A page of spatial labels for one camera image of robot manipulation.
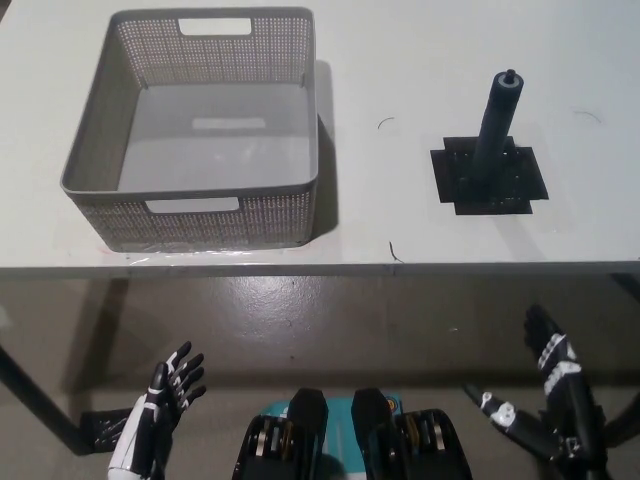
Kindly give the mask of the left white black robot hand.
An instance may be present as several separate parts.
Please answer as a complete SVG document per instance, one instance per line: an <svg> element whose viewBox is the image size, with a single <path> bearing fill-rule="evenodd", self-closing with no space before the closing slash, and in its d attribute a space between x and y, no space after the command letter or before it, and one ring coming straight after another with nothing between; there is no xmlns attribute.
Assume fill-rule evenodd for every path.
<svg viewBox="0 0 640 480"><path fill-rule="evenodd" d="M206 392L204 355L190 354L187 341L159 362L147 390L137 399L112 453L107 478L163 479L173 433L190 406Z"/></svg>

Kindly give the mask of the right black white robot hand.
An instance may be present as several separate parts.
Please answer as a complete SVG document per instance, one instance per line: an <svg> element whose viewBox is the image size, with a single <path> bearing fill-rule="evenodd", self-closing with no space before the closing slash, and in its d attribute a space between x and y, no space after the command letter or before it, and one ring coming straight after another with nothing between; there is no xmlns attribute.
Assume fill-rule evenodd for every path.
<svg viewBox="0 0 640 480"><path fill-rule="evenodd" d="M599 462L606 456L603 413L569 337L538 304L526 311L524 330L542 376L546 409L536 417L473 384L464 386L465 393L497 431L534 456Z"/></svg>

